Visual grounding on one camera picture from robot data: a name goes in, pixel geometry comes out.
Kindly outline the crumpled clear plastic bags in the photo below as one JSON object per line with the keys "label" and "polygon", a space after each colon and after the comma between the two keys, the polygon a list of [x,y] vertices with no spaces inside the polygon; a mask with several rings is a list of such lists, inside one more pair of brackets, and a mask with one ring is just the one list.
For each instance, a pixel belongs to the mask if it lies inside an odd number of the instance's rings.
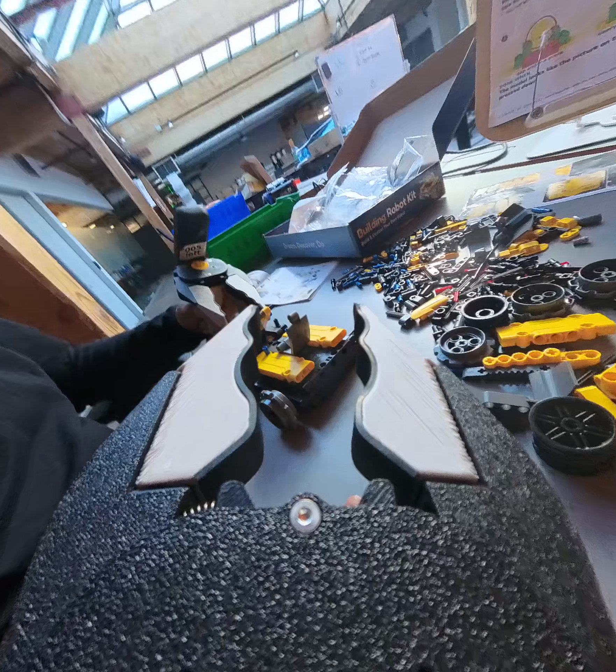
{"label": "crumpled clear plastic bags", "polygon": [[444,195],[444,181],[438,164],[435,140],[430,135],[409,136],[388,166],[339,169],[313,197],[295,205],[288,225],[292,234],[346,226],[372,208],[389,201],[383,214],[392,216],[404,197],[402,190],[417,182],[415,193],[421,200],[437,200]]}

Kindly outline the blue plastic bin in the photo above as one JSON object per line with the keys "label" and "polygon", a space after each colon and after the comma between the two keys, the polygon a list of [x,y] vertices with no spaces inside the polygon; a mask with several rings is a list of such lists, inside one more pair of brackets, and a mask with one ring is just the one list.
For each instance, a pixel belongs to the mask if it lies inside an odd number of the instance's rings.
{"label": "blue plastic bin", "polygon": [[239,191],[232,196],[212,202],[206,209],[210,218],[208,242],[251,214],[244,195]]}

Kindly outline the brown clipboard with paper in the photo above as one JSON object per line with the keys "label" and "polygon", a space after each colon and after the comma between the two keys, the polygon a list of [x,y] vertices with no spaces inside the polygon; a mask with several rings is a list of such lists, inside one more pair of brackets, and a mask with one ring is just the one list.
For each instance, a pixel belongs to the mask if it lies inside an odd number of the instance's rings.
{"label": "brown clipboard with paper", "polygon": [[616,1],[478,1],[475,120],[514,140],[616,104]]}

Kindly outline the person's left hand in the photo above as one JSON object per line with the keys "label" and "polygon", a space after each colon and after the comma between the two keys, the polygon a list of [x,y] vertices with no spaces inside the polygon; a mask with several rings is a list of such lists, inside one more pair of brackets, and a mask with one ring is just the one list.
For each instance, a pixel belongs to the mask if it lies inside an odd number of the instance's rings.
{"label": "person's left hand", "polygon": [[181,327],[201,337],[212,337],[222,328],[220,316],[196,304],[178,305],[175,315]]}

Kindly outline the black yellow toy block vehicle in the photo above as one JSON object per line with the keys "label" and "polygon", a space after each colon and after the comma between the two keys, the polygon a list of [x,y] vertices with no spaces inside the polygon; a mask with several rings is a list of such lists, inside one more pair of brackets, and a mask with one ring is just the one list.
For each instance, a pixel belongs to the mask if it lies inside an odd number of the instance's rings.
{"label": "black yellow toy block vehicle", "polygon": [[255,383],[259,407],[280,430],[300,423],[300,412],[330,400],[354,367],[358,335],[337,326],[317,325],[306,315],[288,315],[281,324],[270,307],[260,315],[262,341]]}

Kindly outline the blue cardboard kit box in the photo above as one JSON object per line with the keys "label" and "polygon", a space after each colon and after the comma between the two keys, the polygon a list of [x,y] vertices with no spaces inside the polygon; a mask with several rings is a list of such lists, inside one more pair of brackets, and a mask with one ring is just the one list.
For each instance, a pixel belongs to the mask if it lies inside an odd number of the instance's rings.
{"label": "blue cardboard kit box", "polygon": [[445,195],[439,163],[425,167],[412,180],[392,190],[363,212],[337,205],[337,226],[291,232],[283,223],[263,235],[274,258],[326,259],[364,257],[397,240],[411,223]]}

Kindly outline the grey desk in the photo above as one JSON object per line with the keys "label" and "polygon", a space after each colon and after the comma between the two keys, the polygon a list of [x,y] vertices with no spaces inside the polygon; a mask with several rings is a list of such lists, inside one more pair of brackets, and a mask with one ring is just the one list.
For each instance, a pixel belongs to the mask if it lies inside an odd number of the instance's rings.
{"label": "grey desk", "polygon": [[[549,256],[574,264],[616,256],[616,190],[557,204],[557,213],[563,216],[598,212],[604,222],[593,229],[591,245],[573,248],[560,243]],[[354,302],[371,307],[390,332],[404,337],[423,356],[433,357],[430,328],[402,332],[385,317],[382,300],[369,287],[338,293],[326,281],[312,300],[273,308],[272,316],[286,323],[287,315],[298,311],[317,324],[352,329]],[[335,399],[303,415],[304,426],[296,432],[281,433],[261,419],[263,465],[248,483],[257,505],[281,505],[304,491],[314,492],[331,505],[342,505],[349,495],[363,492],[366,479],[353,465],[350,448],[352,416],[362,384],[353,370],[340,381]],[[616,465],[597,476],[563,475],[539,461],[527,433],[515,437],[552,485],[580,534],[616,625]]]}

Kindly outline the wooden post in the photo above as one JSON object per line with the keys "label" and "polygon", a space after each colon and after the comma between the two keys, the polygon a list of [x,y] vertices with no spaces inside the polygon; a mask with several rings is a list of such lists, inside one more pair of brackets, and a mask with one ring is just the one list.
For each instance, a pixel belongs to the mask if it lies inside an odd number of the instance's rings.
{"label": "wooden post", "polygon": [[0,317],[75,344],[125,331],[1,203]]}

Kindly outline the white whiteboard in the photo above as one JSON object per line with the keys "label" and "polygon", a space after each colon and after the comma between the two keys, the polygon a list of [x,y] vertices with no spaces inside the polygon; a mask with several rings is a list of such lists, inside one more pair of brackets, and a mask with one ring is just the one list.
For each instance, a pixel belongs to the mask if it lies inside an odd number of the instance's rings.
{"label": "white whiteboard", "polygon": [[315,63],[341,137],[369,102],[409,72],[394,15],[321,52]]}

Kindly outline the green plastic bin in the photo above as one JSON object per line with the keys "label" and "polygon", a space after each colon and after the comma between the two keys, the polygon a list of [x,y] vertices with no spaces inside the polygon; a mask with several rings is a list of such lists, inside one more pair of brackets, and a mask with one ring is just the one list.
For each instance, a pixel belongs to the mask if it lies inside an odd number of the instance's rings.
{"label": "green plastic bin", "polygon": [[271,258],[265,234],[290,219],[300,195],[295,192],[266,204],[233,227],[208,241],[209,257],[220,259],[243,272],[259,270]]}

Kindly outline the pile of building block parts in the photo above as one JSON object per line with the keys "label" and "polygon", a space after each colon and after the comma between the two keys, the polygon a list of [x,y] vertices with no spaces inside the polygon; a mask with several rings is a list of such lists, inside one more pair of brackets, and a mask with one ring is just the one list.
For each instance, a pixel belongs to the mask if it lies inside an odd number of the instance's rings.
{"label": "pile of building block parts", "polygon": [[371,286],[405,331],[431,325],[434,356],[464,379],[517,380],[562,362],[592,370],[600,351],[577,342],[616,334],[616,322],[576,307],[616,310],[616,256],[574,264],[559,244],[592,244],[602,213],[560,216],[513,204],[501,214],[441,216],[346,269],[335,292]]}

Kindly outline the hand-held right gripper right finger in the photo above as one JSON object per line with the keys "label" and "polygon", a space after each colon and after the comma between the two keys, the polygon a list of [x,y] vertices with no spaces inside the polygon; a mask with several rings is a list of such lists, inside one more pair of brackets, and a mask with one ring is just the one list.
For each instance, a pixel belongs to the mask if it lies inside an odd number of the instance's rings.
{"label": "hand-held right gripper right finger", "polygon": [[364,386],[354,430],[364,449],[374,461],[416,481],[479,482],[432,363],[369,307],[354,304],[353,315],[357,373]]}

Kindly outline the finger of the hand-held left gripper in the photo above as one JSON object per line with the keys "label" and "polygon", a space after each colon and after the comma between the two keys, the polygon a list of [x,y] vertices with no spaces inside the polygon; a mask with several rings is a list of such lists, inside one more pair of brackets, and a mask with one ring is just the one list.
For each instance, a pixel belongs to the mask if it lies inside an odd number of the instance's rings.
{"label": "finger of the hand-held left gripper", "polygon": [[190,288],[184,286],[184,303],[199,305],[213,314],[220,316],[222,328],[228,324],[228,318],[222,310],[221,306],[216,302],[211,289],[203,286],[195,286]]}
{"label": "finger of the hand-held left gripper", "polygon": [[226,286],[228,292],[244,305],[264,308],[262,297],[247,277],[243,277],[238,273],[229,273],[226,279]]}

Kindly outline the instruction booklet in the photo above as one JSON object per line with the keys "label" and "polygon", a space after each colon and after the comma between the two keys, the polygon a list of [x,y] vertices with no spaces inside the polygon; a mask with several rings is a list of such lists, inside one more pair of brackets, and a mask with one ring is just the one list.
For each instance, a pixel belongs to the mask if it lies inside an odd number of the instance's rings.
{"label": "instruction booklet", "polygon": [[320,264],[281,266],[273,272],[247,273],[263,306],[280,307],[309,301],[337,267],[337,261]]}

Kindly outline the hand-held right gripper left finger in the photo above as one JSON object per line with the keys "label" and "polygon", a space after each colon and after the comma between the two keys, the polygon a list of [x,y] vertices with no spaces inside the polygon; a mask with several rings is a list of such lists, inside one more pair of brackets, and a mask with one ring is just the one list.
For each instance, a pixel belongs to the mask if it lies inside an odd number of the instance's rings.
{"label": "hand-held right gripper left finger", "polygon": [[246,307],[184,364],[141,460],[137,489],[218,489],[262,466],[253,388],[261,310]]}

